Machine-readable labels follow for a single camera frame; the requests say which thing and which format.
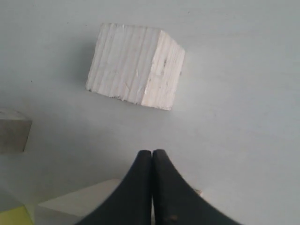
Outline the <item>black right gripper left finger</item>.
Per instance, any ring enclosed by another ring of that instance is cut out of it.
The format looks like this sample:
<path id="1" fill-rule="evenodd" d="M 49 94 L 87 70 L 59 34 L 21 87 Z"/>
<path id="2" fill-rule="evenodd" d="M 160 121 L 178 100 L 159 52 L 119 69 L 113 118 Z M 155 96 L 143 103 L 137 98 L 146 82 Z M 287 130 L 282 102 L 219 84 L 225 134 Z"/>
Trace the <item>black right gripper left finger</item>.
<path id="1" fill-rule="evenodd" d="M 138 152 L 122 182 L 80 225 L 150 225 L 152 209 L 149 150 Z"/>

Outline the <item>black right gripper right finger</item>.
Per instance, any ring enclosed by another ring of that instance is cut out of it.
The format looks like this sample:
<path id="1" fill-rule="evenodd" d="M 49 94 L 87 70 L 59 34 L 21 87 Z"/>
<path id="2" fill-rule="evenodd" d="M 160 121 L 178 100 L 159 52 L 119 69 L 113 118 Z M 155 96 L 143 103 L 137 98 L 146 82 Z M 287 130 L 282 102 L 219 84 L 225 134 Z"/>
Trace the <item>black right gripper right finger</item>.
<path id="1" fill-rule="evenodd" d="M 237 225 L 206 202 L 182 178 L 165 150 L 152 154 L 153 201 L 157 225 Z"/>

